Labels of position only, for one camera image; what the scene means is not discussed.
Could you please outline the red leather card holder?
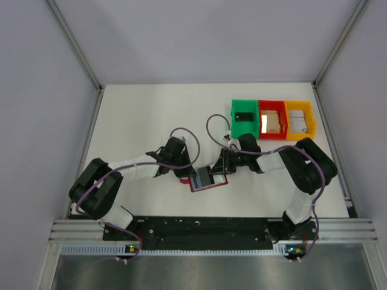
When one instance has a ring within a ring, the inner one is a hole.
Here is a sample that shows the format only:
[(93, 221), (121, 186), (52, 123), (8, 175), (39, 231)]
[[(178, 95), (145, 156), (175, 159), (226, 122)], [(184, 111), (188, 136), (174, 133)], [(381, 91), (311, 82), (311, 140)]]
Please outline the red leather card holder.
[(190, 178), (180, 178), (179, 181), (182, 184), (188, 185), (193, 193), (228, 184), (226, 175), (197, 175)]

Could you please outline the grey credit card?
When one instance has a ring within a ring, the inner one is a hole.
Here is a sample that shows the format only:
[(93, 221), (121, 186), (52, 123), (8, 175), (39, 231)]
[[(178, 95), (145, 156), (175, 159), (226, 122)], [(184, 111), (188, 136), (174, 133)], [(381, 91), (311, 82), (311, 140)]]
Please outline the grey credit card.
[(198, 187), (207, 187), (214, 185), (215, 181), (213, 176), (210, 174), (211, 167), (205, 166), (197, 169), (197, 185)]

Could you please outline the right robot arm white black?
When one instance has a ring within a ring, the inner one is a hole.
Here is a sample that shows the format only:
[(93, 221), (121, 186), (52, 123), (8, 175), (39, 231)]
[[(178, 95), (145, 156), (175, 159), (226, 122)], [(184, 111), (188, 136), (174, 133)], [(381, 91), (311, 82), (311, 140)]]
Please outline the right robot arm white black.
[(282, 215), (281, 231), (288, 237), (296, 237), (310, 222), (317, 199), (337, 175), (333, 160), (309, 137), (294, 146), (283, 146), (264, 153), (252, 134), (238, 138), (240, 150), (223, 147), (210, 175), (227, 175), (246, 166), (257, 174), (285, 169), (295, 184), (290, 205)]

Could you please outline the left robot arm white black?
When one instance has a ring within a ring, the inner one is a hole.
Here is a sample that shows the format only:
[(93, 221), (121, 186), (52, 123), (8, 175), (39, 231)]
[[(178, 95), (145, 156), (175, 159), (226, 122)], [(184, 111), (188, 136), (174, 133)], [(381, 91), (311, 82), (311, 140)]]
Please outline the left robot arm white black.
[(132, 214), (115, 204), (122, 182), (156, 178), (170, 171), (178, 178), (195, 173), (183, 137), (171, 136), (156, 151), (134, 159), (109, 163), (94, 158), (72, 185), (68, 195), (79, 214), (94, 220), (113, 223), (117, 219), (130, 224)]

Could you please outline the black card in green bin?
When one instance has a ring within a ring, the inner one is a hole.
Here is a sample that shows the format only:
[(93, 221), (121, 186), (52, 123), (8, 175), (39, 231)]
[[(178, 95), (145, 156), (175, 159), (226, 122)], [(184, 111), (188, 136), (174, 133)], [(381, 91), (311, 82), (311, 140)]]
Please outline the black card in green bin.
[(236, 122), (253, 122), (254, 115), (252, 112), (236, 112), (234, 114)]

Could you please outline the gold card in red bin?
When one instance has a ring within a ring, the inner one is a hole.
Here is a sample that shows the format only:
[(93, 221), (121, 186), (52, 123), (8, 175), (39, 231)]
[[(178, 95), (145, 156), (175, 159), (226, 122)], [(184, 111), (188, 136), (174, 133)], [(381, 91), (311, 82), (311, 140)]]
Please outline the gold card in red bin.
[(261, 111), (261, 132), (263, 134), (279, 134), (281, 125), (277, 111), (263, 110)]

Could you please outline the white cards in yellow bin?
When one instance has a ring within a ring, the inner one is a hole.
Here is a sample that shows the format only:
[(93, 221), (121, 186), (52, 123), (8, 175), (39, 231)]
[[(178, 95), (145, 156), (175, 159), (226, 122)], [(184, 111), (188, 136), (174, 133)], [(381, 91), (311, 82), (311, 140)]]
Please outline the white cards in yellow bin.
[(290, 132), (292, 134), (306, 134), (307, 123), (302, 110), (290, 110), (289, 112)]

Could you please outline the green storage bin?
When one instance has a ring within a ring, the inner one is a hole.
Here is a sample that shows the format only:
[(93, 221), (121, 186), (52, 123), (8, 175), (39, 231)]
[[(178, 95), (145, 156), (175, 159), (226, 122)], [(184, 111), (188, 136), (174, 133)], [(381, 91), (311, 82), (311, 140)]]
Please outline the green storage bin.
[(231, 136), (238, 139), (241, 135), (252, 134), (259, 137), (260, 119), (257, 100), (232, 100), (231, 108)]

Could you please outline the red storage bin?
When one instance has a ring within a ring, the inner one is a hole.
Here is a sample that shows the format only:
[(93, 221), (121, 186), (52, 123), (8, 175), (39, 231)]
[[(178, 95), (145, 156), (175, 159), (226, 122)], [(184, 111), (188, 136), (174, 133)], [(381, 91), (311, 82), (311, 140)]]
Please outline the red storage bin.
[(258, 101), (260, 130), (259, 139), (285, 140), (288, 121), (284, 101)]

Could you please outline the yellow storage bin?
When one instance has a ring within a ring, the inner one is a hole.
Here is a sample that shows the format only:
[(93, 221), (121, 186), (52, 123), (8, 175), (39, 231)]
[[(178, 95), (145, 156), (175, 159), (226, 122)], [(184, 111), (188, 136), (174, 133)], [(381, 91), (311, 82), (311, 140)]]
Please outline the yellow storage bin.
[(309, 101), (285, 101), (285, 110), (288, 122), (286, 140), (313, 139), (316, 133), (316, 122), (311, 103)]

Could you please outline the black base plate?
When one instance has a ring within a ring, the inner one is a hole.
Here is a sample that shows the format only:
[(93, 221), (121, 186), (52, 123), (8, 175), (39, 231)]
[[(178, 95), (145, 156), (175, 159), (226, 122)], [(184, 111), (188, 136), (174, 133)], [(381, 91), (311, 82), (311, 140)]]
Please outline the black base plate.
[(284, 217), (136, 216), (124, 233), (105, 226), (104, 241), (142, 241), (143, 250), (270, 250), (281, 240), (313, 240), (314, 221)]

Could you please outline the front aluminium rail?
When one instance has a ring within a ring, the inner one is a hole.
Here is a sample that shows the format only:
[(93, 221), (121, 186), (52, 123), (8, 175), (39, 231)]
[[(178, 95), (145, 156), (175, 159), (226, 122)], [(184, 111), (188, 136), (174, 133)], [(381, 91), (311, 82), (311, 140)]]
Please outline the front aluminium rail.
[[(49, 243), (101, 242), (103, 228), (91, 220), (55, 220)], [(372, 220), (367, 218), (320, 218), (317, 243), (377, 243)]]

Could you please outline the aluminium frame rail right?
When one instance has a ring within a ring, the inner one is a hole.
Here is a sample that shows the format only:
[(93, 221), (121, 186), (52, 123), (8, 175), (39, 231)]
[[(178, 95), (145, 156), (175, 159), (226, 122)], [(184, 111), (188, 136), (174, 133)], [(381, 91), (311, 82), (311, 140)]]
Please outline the aluminium frame rail right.
[(386, 288), (386, 2), (359, 1), (316, 78), (343, 186), (377, 242), (364, 246)]

